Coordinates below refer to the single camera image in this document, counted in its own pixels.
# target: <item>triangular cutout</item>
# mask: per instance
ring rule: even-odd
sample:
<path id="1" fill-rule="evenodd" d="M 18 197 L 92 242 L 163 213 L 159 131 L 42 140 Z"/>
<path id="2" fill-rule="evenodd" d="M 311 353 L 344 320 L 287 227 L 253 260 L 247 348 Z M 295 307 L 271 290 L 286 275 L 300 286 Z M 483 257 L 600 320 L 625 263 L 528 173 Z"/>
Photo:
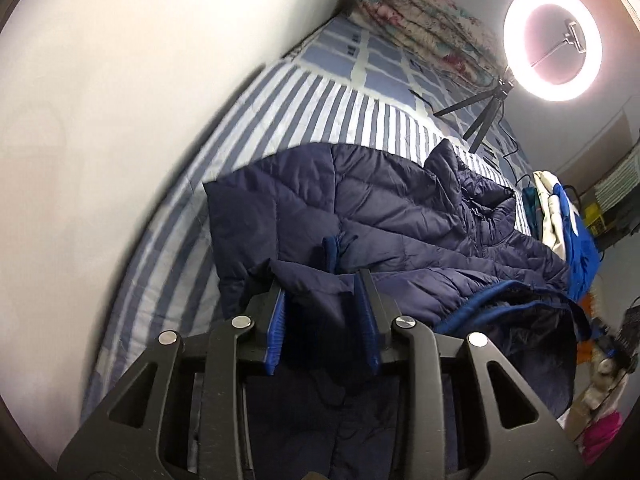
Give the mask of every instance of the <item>triangular cutout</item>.
<path id="1" fill-rule="evenodd" d="M 155 363 L 148 363 L 143 368 L 109 412 L 109 420 L 132 428 L 142 427 L 156 370 L 158 365 Z"/>
<path id="2" fill-rule="evenodd" d="M 489 361 L 486 368 L 491 379 L 491 386 L 494 388 L 502 426 L 510 430 L 535 422 L 538 418 L 538 412 L 511 380 L 504 368 L 496 361 Z"/>

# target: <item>orange object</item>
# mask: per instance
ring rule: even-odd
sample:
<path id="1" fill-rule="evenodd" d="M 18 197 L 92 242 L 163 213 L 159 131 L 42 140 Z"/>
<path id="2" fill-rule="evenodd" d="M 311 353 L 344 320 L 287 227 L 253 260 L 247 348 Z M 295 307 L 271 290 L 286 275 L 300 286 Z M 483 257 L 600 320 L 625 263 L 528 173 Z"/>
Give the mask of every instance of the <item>orange object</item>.
<path id="1" fill-rule="evenodd" d="M 591 317 L 592 309 L 591 305 L 593 303 L 593 296 L 590 292 L 585 294 L 584 298 L 582 298 L 578 304 L 582 307 L 585 314 Z M 593 341 L 585 341 L 583 343 L 578 343 L 578 359 L 577 364 L 582 363 L 590 363 L 591 362 L 591 352 L 593 351 Z"/>

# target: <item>striped bed sheet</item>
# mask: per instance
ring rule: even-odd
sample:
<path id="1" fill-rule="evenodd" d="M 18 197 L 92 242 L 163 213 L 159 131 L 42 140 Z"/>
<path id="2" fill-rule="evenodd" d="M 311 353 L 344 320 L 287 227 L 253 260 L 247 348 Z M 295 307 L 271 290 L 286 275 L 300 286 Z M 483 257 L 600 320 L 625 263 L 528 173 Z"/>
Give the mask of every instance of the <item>striped bed sheet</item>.
<path id="1" fill-rule="evenodd" d="M 82 418 L 159 333 L 196 335 L 221 319 L 203 182 L 308 142 L 370 146 L 422 164 L 443 138 L 430 119 L 413 117 L 293 62 L 280 60 L 264 69 L 146 226 L 120 283 Z M 481 157 L 460 146 L 455 150 L 479 174 L 511 187 Z M 519 192 L 516 198 L 516 229 L 530 234 Z"/>

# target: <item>floral blanket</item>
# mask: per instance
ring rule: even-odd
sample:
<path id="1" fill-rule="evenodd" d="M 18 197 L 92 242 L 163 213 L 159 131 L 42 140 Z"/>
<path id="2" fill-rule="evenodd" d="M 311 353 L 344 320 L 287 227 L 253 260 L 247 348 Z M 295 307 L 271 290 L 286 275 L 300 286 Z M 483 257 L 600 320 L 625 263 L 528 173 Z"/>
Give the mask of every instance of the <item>floral blanket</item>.
<path id="1" fill-rule="evenodd" d="M 485 89 L 506 65 L 491 30 L 452 0 L 355 0 L 352 18 L 465 86 Z"/>

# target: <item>tripod leg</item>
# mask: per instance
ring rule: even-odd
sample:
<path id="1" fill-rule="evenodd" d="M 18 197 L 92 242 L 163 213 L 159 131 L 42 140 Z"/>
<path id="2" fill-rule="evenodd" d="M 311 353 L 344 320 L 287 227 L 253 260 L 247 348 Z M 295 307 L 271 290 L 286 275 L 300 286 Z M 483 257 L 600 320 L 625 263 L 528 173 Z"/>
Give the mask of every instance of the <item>tripod leg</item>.
<path id="1" fill-rule="evenodd" d="M 484 136 L 489 131 L 489 126 L 491 126 L 494 122 L 495 116 L 497 115 L 499 109 L 500 99 L 492 99 L 487 108 L 487 114 L 482 121 L 482 126 L 480 126 L 480 130 L 478 131 L 474 142 L 471 144 L 471 148 L 469 148 L 469 153 L 475 153 L 478 150 L 480 144 L 482 144 L 482 141 L 484 140 Z"/>
<path id="2" fill-rule="evenodd" d="M 494 102 L 494 99 L 491 99 L 491 101 L 489 101 L 489 104 L 487 106 L 484 107 L 484 110 L 482 110 L 480 112 L 480 114 L 478 115 L 478 117 L 476 117 L 476 120 L 471 124 L 471 126 L 469 126 L 469 129 L 465 132 L 465 134 L 463 135 L 463 139 L 465 140 L 469 140 L 469 138 L 474 134 L 474 132 L 480 127 L 480 125 L 484 122 L 484 118 L 486 117 L 486 115 L 489 112 L 489 108 L 491 107 L 491 104 Z"/>
<path id="3" fill-rule="evenodd" d="M 480 92 L 479 94 L 476 94 L 474 96 L 469 97 L 468 99 L 465 99 L 464 101 L 460 101 L 459 103 L 456 103 L 454 105 L 451 105 L 448 108 L 444 108 L 444 110 L 440 110 L 439 112 L 434 113 L 435 117 L 442 117 L 443 115 L 447 115 L 450 114 L 451 112 L 455 112 L 456 110 L 460 110 L 460 108 L 464 108 L 466 106 L 475 104 L 475 103 L 479 103 L 480 101 L 484 101 L 485 99 L 488 99 L 489 97 L 494 97 L 495 96 L 495 91 L 496 88 L 493 88 L 491 90 L 487 90 L 485 92 Z"/>

